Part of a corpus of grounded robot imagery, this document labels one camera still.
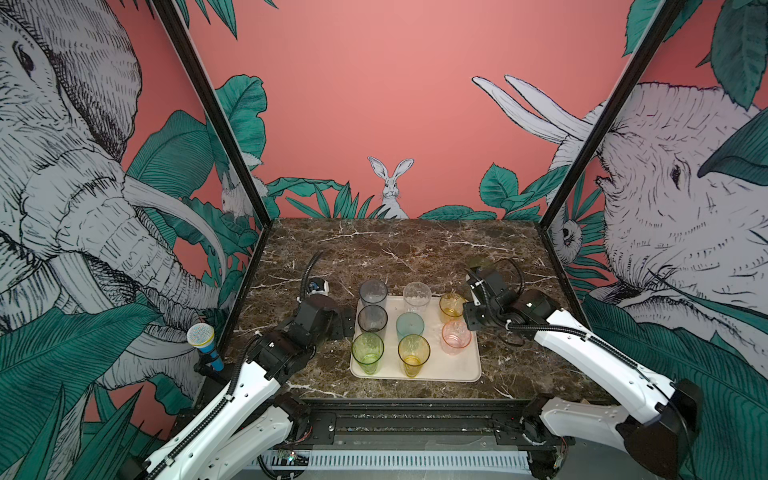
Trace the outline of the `beige plastic tray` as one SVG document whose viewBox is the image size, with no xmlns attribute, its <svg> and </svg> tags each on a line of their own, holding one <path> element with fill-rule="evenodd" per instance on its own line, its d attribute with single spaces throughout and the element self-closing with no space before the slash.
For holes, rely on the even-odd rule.
<svg viewBox="0 0 768 480">
<path fill-rule="evenodd" d="M 389 296 L 384 303 L 388 314 L 388 324 L 382 335 L 384 352 L 377 363 L 377 371 L 373 375 L 364 372 L 352 354 L 348 355 L 349 368 L 358 378 L 379 380 L 406 381 L 444 381 L 444 382 L 475 382 L 482 374 L 478 342 L 472 336 L 469 345 L 456 354 L 450 354 L 442 340 L 443 322 L 439 308 L 439 298 L 433 297 L 426 311 L 422 314 L 425 323 L 423 336 L 431 348 L 431 355 L 419 374 L 411 379 L 405 374 L 404 364 L 400 360 L 397 347 L 399 343 L 396 320 L 408 311 L 402 296 Z"/>
</svg>

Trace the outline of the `light green faceted tumbler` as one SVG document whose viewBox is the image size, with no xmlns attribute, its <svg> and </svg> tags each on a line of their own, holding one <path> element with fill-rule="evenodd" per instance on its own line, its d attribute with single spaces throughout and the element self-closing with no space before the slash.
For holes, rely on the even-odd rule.
<svg viewBox="0 0 768 480">
<path fill-rule="evenodd" d="M 376 333 L 365 332 L 352 343 L 352 357 L 367 375 L 377 373 L 384 351 L 384 341 Z"/>
</svg>

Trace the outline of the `yellow tall tumbler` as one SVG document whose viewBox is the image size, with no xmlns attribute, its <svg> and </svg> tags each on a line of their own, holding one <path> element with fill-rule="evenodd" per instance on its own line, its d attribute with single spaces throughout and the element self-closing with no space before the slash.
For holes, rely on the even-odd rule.
<svg viewBox="0 0 768 480">
<path fill-rule="evenodd" d="M 415 378 L 431 356 L 431 346 L 421 335 L 404 336 L 398 343 L 398 357 L 407 378 Z"/>
</svg>

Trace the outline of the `green short tumbler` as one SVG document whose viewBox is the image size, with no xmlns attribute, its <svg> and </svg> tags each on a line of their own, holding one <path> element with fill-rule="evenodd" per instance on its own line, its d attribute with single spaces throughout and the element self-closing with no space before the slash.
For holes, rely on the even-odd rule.
<svg viewBox="0 0 768 480">
<path fill-rule="evenodd" d="M 486 270 L 493 266 L 493 261 L 486 256 L 472 256 L 468 259 L 468 268 L 472 271 Z"/>
</svg>

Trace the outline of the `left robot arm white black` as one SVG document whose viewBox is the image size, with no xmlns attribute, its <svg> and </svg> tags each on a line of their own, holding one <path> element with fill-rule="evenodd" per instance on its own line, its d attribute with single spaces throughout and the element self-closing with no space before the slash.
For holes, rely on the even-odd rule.
<svg viewBox="0 0 768 480">
<path fill-rule="evenodd" d="M 230 381 L 195 418 L 146 460 L 128 460 L 120 479 L 229 478 L 251 458 L 307 425 L 308 408 L 279 392 L 328 340 L 354 333 L 354 311 L 312 294 L 294 316 L 256 335 Z"/>
</svg>

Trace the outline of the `amber faceted tumbler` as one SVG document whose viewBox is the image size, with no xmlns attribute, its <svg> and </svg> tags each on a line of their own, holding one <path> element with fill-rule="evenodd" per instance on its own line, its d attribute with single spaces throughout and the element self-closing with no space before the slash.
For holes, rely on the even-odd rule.
<svg viewBox="0 0 768 480">
<path fill-rule="evenodd" d="M 463 318 L 467 300 L 457 292 L 442 295 L 439 299 L 440 321 L 445 324 Z"/>
</svg>

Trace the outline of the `dark smoky transparent tumbler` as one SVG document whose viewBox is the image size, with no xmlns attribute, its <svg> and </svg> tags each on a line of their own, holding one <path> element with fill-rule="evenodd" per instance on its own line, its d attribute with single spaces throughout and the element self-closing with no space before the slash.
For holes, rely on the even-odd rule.
<svg viewBox="0 0 768 480">
<path fill-rule="evenodd" d="M 366 305 L 357 315 L 357 325 L 362 333 L 373 333 L 380 337 L 385 336 L 388 324 L 388 313 L 380 305 Z"/>
</svg>

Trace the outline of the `blue-grey transparent tumbler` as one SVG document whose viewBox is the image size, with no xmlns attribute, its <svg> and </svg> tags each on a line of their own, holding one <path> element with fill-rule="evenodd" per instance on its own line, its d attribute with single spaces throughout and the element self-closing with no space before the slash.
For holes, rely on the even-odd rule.
<svg viewBox="0 0 768 480">
<path fill-rule="evenodd" d="M 387 285 L 379 279 L 365 280 L 359 287 L 359 298 L 364 306 L 383 306 L 388 297 Z"/>
</svg>

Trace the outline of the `clear pink tall tumbler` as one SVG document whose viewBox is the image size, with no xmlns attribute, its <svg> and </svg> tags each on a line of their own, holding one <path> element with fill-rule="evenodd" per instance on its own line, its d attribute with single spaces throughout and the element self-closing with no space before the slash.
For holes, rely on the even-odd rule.
<svg viewBox="0 0 768 480">
<path fill-rule="evenodd" d="M 431 298 L 431 288 L 423 282 L 410 282 L 403 288 L 403 299 L 409 312 L 424 313 Z"/>
</svg>

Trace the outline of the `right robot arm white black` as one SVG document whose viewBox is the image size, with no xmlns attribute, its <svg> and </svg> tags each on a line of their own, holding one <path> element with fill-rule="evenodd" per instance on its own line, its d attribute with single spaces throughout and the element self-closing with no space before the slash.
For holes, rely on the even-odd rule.
<svg viewBox="0 0 768 480">
<path fill-rule="evenodd" d="M 597 383 L 613 405 L 539 397 L 519 423 L 533 445 L 574 437 L 627 453 L 664 479 L 678 478 L 698 436 L 703 392 L 690 380 L 673 381 L 613 347 L 539 290 L 492 293 L 472 285 L 464 305 L 468 328 L 496 327 L 534 340 Z"/>
</svg>

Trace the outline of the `pink faceted short tumbler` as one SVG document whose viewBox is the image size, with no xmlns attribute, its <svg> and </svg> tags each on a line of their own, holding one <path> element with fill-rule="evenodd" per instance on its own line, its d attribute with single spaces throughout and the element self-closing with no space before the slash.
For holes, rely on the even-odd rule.
<svg viewBox="0 0 768 480">
<path fill-rule="evenodd" d="M 470 345 L 472 338 L 463 319 L 452 320 L 441 329 L 441 348 L 448 355 L 458 355 Z"/>
</svg>

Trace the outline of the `teal frosted tumbler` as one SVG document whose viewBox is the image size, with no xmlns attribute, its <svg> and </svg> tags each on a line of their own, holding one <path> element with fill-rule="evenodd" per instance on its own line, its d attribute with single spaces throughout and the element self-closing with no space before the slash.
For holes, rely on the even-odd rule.
<svg viewBox="0 0 768 480">
<path fill-rule="evenodd" d="M 422 316 L 416 312 L 405 312 L 396 320 L 396 333 L 399 340 L 409 335 L 422 336 L 425 323 Z"/>
</svg>

